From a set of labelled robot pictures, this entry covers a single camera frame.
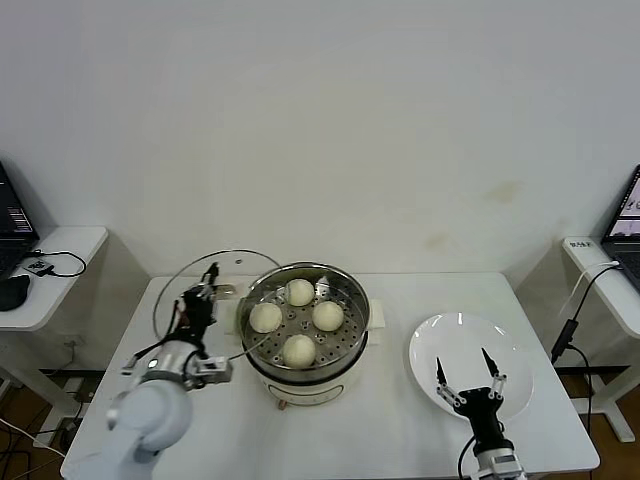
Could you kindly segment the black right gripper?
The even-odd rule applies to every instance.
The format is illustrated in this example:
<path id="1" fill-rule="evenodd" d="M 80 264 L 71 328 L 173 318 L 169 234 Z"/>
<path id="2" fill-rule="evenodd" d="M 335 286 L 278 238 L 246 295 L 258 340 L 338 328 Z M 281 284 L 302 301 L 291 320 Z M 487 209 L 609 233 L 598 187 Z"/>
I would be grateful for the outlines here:
<path id="1" fill-rule="evenodd" d="M 456 392 L 448 385 L 440 358 L 437 357 L 437 394 L 454 407 L 458 415 L 469 420 L 475 439 L 474 450 L 512 449 L 513 443 L 504 436 L 497 417 L 497 412 L 504 402 L 503 390 L 507 375 L 499 370 L 497 363 L 485 348 L 482 349 L 482 354 L 492 377 L 490 388 L 481 387 Z"/>

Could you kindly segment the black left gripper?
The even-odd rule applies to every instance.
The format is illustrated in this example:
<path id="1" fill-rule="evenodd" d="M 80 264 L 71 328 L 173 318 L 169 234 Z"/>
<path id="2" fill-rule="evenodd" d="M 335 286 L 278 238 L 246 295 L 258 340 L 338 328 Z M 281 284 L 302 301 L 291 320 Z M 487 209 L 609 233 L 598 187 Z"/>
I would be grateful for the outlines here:
<path id="1" fill-rule="evenodd" d="M 200 345 L 209 326 L 215 322 L 215 282 L 219 276 L 217 262 L 213 262 L 201 277 L 201 283 L 191 286 L 181 295 L 184 309 L 173 335 L 177 340 Z"/>

